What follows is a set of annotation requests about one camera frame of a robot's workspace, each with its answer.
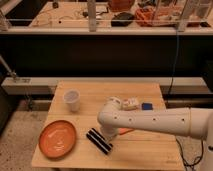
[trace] orange plate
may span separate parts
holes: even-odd
[[[39,138],[39,148],[45,156],[57,158],[67,154],[75,141],[75,127],[68,121],[58,120],[44,128]]]

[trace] tiled floor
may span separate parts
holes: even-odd
[[[48,168],[32,168],[31,159],[47,111],[16,111],[13,113],[0,139],[0,171],[50,171]],[[178,137],[186,158],[200,153],[200,141]]]

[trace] table top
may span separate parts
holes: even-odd
[[[80,92],[80,110],[77,113],[70,112],[62,99],[63,94],[70,89]],[[159,85],[156,83],[60,82],[45,125],[61,119],[70,121],[76,128],[77,142],[74,149],[59,160],[46,158],[37,146],[32,166],[183,171],[179,148],[173,135],[134,130],[114,139],[114,147],[109,155],[104,155],[86,138],[86,133],[92,127],[99,130],[97,115],[111,96],[120,99],[136,97],[140,102],[152,103],[154,109],[165,108]]]
[[[108,8],[106,2],[97,2],[96,6],[105,6]],[[137,6],[132,6],[130,11],[134,14]],[[59,2],[59,8],[52,8],[52,2],[47,2],[41,9],[36,18],[29,25],[30,27],[71,27],[71,28],[88,28],[88,19],[85,18],[82,13],[87,10],[86,2]],[[120,12],[103,13],[101,20],[97,20],[97,26],[99,28],[111,27],[111,19]],[[140,26],[133,21],[128,27]]]

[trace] white cup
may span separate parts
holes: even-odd
[[[80,107],[80,95],[77,90],[69,90],[63,96],[64,102],[69,106],[70,111],[77,112]]]

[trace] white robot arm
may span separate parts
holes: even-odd
[[[108,140],[117,128],[134,128],[206,140],[201,171],[213,169],[213,109],[177,108],[122,111],[120,99],[111,97],[98,116],[101,132]]]

